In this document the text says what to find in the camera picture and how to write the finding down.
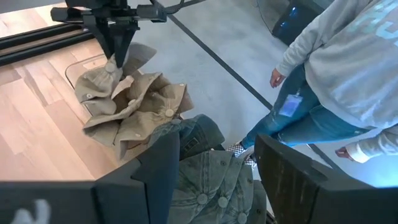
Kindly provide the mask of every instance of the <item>gray sweatshirt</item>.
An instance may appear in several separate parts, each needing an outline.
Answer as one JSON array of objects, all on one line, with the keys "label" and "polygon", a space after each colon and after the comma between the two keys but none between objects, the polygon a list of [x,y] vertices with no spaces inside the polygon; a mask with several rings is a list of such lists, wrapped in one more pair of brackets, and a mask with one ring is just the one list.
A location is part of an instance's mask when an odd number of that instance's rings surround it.
[{"label": "gray sweatshirt", "polygon": [[326,109],[354,126],[383,129],[346,147],[354,160],[398,154],[398,0],[335,0],[277,70],[288,76],[302,63]]}]

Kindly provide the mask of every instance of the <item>person's hand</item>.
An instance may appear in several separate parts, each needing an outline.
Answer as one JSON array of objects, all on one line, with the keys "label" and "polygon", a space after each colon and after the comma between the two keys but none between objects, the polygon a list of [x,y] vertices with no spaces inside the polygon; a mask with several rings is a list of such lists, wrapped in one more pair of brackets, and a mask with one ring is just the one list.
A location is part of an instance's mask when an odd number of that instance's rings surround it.
[{"label": "person's hand", "polygon": [[345,158],[345,159],[349,159],[349,160],[351,160],[351,161],[355,161],[355,160],[348,154],[347,148],[345,148],[345,147],[342,147],[341,149],[336,150],[336,155],[337,155],[338,157],[340,157],[340,158]]},{"label": "person's hand", "polygon": [[269,81],[269,84],[271,84],[271,87],[276,88],[278,87],[284,80],[285,76],[283,76],[281,73],[276,70],[276,68],[272,71],[271,75],[271,80]]}]

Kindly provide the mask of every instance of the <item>denim hat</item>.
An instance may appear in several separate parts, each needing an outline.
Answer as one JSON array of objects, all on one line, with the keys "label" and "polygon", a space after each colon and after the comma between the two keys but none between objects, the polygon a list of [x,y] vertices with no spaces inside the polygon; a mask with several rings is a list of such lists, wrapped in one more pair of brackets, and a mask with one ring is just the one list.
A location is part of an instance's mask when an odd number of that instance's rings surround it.
[{"label": "denim hat", "polygon": [[211,150],[224,141],[216,123],[202,114],[173,120],[154,131],[149,146],[174,131],[180,135],[180,164],[169,224],[265,223],[266,192],[251,167],[232,152]]}]

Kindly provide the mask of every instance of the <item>id badge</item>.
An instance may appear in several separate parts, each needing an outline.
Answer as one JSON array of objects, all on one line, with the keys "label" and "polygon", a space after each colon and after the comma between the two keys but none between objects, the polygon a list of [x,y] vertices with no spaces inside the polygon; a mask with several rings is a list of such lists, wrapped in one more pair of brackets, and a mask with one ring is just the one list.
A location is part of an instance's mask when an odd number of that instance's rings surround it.
[{"label": "id badge", "polygon": [[284,105],[279,111],[280,115],[292,117],[303,98],[298,95],[287,95]]}]

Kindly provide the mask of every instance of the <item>black floor line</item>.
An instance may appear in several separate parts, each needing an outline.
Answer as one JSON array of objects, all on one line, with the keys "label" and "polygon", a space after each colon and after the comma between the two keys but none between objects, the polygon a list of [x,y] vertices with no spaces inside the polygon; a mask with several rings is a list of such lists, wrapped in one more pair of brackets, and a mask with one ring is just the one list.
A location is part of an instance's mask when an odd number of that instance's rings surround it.
[{"label": "black floor line", "polygon": [[[198,4],[206,0],[192,0],[184,3],[183,7]],[[258,91],[256,91],[244,78],[242,78],[237,72],[235,72],[223,59],[221,59],[209,46],[203,43],[193,32],[191,32],[182,22],[180,22],[175,16],[169,15],[169,19],[175,23],[184,33],[186,33],[195,43],[197,43],[210,57],[212,57],[219,65],[221,65],[229,74],[231,74],[245,89],[247,89],[254,97],[256,97],[266,108],[272,109],[270,104]],[[314,145],[308,145],[316,154],[318,154],[327,164],[329,164],[334,170],[343,172],[343,170],[335,164],[322,150]]]}]

